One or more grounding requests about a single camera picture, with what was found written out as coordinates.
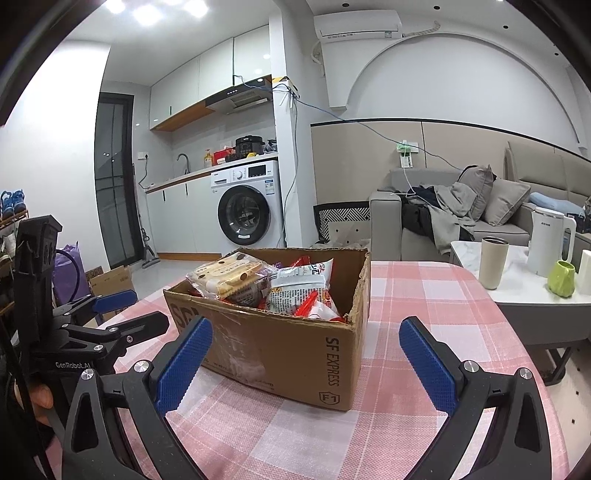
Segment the tablecloth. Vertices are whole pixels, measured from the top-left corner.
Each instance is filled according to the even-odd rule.
[[[116,365],[126,371],[152,359],[177,336],[161,291],[128,308],[103,327],[154,310],[171,326],[158,339],[128,349]],[[416,315],[461,360],[491,372],[534,373],[550,432],[553,479],[569,471],[566,447],[548,392],[523,345],[474,276],[433,262],[372,262],[371,305],[361,374],[353,409],[337,412],[286,400],[200,368],[168,422],[195,462],[217,479],[403,479],[445,421],[398,343],[398,327]],[[483,414],[454,478],[473,465],[493,410]],[[158,475],[123,414],[144,473]],[[52,448],[53,462],[59,448]]]

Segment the screw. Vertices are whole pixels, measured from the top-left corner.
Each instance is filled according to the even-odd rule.
[[[140,360],[139,362],[137,362],[134,365],[134,370],[139,373],[145,372],[149,366],[150,366],[150,364],[148,363],[147,360]]]
[[[95,374],[95,371],[91,368],[87,368],[82,372],[82,380],[90,380],[92,376]]]
[[[464,362],[464,369],[468,372],[478,372],[480,370],[480,365],[478,365],[474,360],[466,360]]]
[[[529,368],[520,368],[519,375],[521,376],[521,378],[529,380],[531,378],[531,370]]]

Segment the human hand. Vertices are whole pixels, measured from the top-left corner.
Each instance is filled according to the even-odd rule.
[[[17,383],[14,382],[14,396],[17,398],[17,402],[22,407],[21,393],[18,391]],[[50,427],[49,420],[45,415],[44,409],[53,408],[53,395],[47,385],[39,384],[32,385],[29,388],[29,396],[31,397],[31,403],[33,404],[33,412],[35,412],[35,418],[43,425]]]

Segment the white kettle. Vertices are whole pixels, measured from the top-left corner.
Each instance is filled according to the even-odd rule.
[[[562,258],[564,233],[570,230],[569,255],[566,259],[573,259],[574,237],[577,222],[565,214],[537,207],[531,212],[534,221],[534,231],[531,234],[530,254],[527,267],[540,277],[548,277],[558,260]]]

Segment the gray pillow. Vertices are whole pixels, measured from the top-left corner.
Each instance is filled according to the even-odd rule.
[[[495,178],[490,165],[488,167],[469,168],[460,177],[459,182],[468,185],[476,193],[476,200],[474,200],[472,208],[468,211],[468,216],[475,222],[480,219],[486,209],[494,181]]]
[[[489,225],[504,225],[530,196],[531,187],[525,183],[496,179],[484,211]]]

